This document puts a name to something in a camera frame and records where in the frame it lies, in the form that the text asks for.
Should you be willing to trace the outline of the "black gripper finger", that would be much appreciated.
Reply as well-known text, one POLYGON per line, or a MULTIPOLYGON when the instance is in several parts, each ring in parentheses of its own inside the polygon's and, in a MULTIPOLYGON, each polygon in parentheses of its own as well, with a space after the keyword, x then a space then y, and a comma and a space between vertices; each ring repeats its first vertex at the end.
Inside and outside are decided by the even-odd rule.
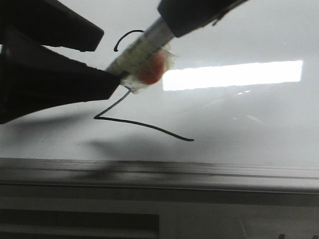
POLYGON ((34 42, 13 27, 0 54, 0 122, 40 110, 107 100, 120 79, 34 42))
POLYGON ((216 24, 246 0, 162 0, 158 12, 177 38, 210 23, 216 24))

